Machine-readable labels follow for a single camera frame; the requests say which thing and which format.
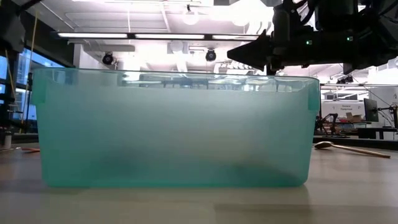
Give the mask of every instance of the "translucent plastic container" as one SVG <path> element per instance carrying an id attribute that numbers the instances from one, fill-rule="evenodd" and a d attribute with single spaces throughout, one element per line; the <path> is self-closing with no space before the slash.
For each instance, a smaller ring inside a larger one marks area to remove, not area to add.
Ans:
<path id="1" fill-rule="evenodd" d="M 309 77 L 43 68 L 43 178 L 54 187 L 287 187 L 308 176 Z"/>

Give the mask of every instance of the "wooden spoon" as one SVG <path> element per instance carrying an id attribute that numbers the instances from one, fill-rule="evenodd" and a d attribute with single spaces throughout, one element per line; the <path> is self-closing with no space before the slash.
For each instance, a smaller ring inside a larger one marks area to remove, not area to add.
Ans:
<path id="1" fill-rule="evenodd" d="M 371 155 L 371 156 L 378 156 L 378 157 L 388 158 L 388 159 L 391 158 L 390 155 L 386 155 L 386 154 L 383 154 L 383 153 L 372 152 L 372 151 L 364 150 L 364 149 L 356 149 L 356 148 L 353 148 L 353 147 L 339 146 L 339 145 L 333 144 L 333 142 L 328 142 L 328 141 L 318 142 L 314 146 L 315 146 L 316 149 L 324 149 L 324 148 L 327 148 L 327 147 L 336 147 L 336 148 L 344 149 L 344 150 L 351 151 L 351 152 L 358 152 L 358 153 L 362 153 L 362 154 L 367 154 L 367 155 Z"/>

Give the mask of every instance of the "table surface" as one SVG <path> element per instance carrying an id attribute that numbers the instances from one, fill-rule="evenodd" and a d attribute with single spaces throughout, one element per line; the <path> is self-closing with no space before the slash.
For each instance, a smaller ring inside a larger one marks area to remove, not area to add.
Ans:
<path id="1" fill-rule="evenodd" d="M 377 151 L 313 150 L 290 189 L 51 189 L 39 153 L 0 152 L 0 223 L 395 224 L 398 152 Z"/>

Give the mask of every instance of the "computer monitor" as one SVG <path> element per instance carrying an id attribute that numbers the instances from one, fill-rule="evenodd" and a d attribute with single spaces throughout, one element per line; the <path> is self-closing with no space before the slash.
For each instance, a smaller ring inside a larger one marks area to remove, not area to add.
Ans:
<path id="1" fill-rule="evenodd" d="M 366 121 L 369 122 L 379 122 L 379 114 L 377 112 L 377 101 L 364 99 L 365 105 L 365 117 Z"/>

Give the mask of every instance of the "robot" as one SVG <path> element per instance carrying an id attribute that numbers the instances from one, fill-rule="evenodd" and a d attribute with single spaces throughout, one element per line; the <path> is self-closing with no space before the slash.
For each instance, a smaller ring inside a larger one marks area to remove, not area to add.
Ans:
<path id="1" fill-rule="evenodd" d="M 343 63 L 344 74 L 398 56 L 397 0 L 262 0 L 274 7 L 274 31 L 228 51 L 232 60 L 266 71 Z M 364 9 L 358 11 L 358 3 Z M 298 11 L 308 7 L 301 18 Z M 315 14 L 315 27 L 307 25 Z"/>

